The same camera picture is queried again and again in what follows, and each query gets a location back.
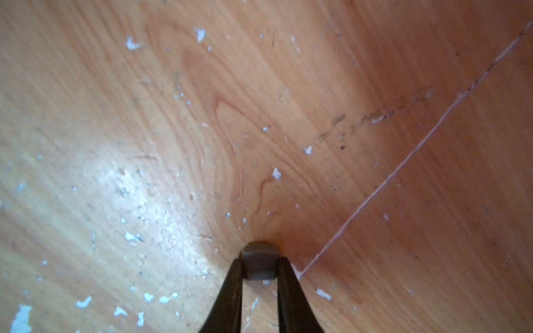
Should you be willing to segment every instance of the dark rubber cap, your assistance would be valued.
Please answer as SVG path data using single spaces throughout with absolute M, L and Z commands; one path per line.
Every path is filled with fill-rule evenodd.
M 279 250 L 266 241 L 251 242 L 241 252 L 246 280 L 273 280 L 278 277 Z

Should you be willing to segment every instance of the wood grain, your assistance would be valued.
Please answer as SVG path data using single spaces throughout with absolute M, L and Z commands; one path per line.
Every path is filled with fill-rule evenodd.
M 305 275 L 330 331 L 529 332 L 533 36 Z

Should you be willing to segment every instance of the paint chip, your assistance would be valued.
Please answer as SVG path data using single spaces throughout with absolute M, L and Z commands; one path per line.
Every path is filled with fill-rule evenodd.
M 132 240 L 135 240 L 135 235 L 132 234 L 132 233 L 126 232 L 126 234 L 124 235 L 124 238 L 125 238 L 127 241 L 132 241 Z
M 272 177 L 276 178 L 277 180 L 281 179 L 281 172 L 278 170 L 278 168 L 274 168 L 274 171 L 272 172 Z
M 332 300 L 331 295 L 328 294 L 327 292 L 323 291 L 320 288 L 317 288 L 317 295 L 320 296 L 320 297 L 323 297 L 323 298 L 325 298 L 327 300 Z
M 302 277 L 302 274 L 303 272 L 300 272 L 296 266 L 293 264 L 293 263 L 290 263 L 291 267 L 293 268 L 293 271 L 294 271 L 294 275 L 296 275 L 296 278 L 298 279 L 298 281 L 300 280 L 300 278 Z
M 142 48 L 144 45 L 142 43 L 134 43 L 132 36 L 126 37 L 126 48 L 130 51 L 135 51 Z
M 150 293 L 144 293 L 143 297 L 144 297 L 144 300 L 148 303 L 150 303 L 152 299 L 154 299 L 154 296 Z
M 117 316 L 120 316 L 120 315 L 123 315 L 123 316 L 128 316 L 128 313 L 121 307 L 118 307 L 115 309 L 115 313 L 113 314 L 115 317 Z
M 198 29 L 195 28 L 196 31 L 196 40 L 201 43 L 202 40 L 205 38 L 205 29 Z
M 139 312 L 139 320 L 137 322 L 137 326 L 143 327 L 144 326 L 144 312 Z
M 19 304 L 19 311 L 15 315 L 15 319 L 11 323 L 9 333 L 30 333 L 31 326 L 28 324 L 30 320 L 31 306 Z
M 252 308 L 250 309 L 250 311 L 254 311 L 255 306 L 256 306 L 257 304 L 259 304 L 259 299 L 258 299 L 258 298 L 256 298 L 256 299 L 254 300 L 254 303 L 252 304 Z
M 87 296 L 87 298 L 82 302 L 81 300 L 77 301 L 76 302 L 76 307 L 79 307 L 79 308 L 86 308 L 89 306 L 89 303 L 92 301 L 92 297 L 91 296 Z
M 17 192 L 23 191 L 26 187 L 28 187 L 28 184 L 26 183 L 20 183 L 17 185 Z
M 310 155 L 313 152 L 313 147 L 311 145 L 308 145 L 307 148 L 303 149 L 303 152 L 307 155 Z

